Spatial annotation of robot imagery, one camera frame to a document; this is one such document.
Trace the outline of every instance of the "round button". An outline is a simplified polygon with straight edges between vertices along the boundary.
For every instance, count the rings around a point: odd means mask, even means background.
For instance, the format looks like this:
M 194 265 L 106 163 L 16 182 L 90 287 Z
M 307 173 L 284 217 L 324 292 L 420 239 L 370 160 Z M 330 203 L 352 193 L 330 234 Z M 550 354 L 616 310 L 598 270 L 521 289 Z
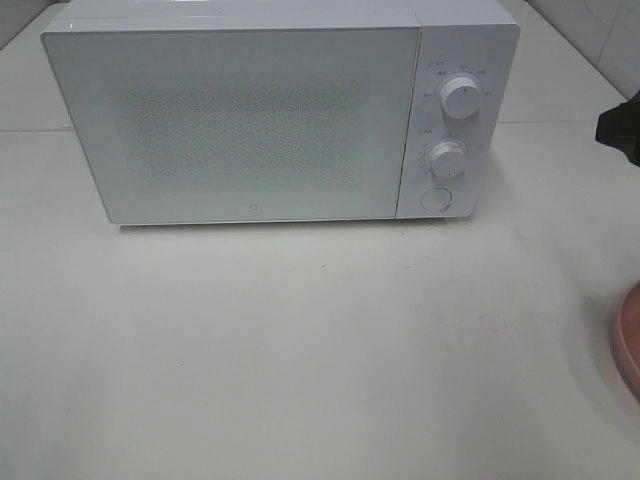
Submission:
M 433 188 L 422 196 L 422 208 L 442 213 L 451 205 L 451 192 L 446 188 Z
M 482 87 L 469 75 L 447 80 L 440 90 L 440 103 L 448 117 L 461 120 L 470 117 L 480 107 Z
M 467 154 L 464 145 L 458 142 L 442 142 L 429 153 L 431 173 L 440 178 L 453 178 L 460 175 L 467 166 Z

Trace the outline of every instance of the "microwave door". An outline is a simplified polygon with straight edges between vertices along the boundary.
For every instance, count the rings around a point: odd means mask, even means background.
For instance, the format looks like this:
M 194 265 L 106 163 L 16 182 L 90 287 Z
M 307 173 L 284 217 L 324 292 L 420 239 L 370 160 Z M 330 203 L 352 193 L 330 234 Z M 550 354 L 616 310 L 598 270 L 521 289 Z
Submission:
M 117 224 L 393 218 L 417 28 L 51 34 Z

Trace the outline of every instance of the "white knob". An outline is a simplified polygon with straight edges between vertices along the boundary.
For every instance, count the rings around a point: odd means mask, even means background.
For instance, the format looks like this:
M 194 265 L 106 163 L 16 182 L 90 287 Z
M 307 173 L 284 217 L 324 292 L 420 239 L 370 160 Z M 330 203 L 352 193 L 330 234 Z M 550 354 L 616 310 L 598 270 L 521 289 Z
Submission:
M 461 75 L 445 82 L 440 90 L 442 108 L 450 118 L 470 117 L 480 107 L 482 87 L 477 80 Z
M 464 145 L 458 142 L 442 142 L 429 153 L 431 172 L 440 178 L 460 175 L 467 166 Z

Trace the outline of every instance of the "black object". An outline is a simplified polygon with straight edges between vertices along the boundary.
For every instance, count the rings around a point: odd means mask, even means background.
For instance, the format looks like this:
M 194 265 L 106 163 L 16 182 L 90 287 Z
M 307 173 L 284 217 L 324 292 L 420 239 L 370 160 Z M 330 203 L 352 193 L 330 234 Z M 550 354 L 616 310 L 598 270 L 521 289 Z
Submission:
M 627 103 L 600 114 L 596 142 L 617 148 L 640 167 L 640 92 Z

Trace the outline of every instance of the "countertop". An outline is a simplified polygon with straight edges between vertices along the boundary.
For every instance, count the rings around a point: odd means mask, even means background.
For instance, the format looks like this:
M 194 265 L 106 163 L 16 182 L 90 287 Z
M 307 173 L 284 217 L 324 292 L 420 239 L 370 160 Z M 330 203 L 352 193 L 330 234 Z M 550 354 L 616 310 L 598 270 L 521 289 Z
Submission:
M 615 89 L 519 0 L 465 220 L 118 228 L 39 45 L 0 51 L 0 477 L 638 479 Z

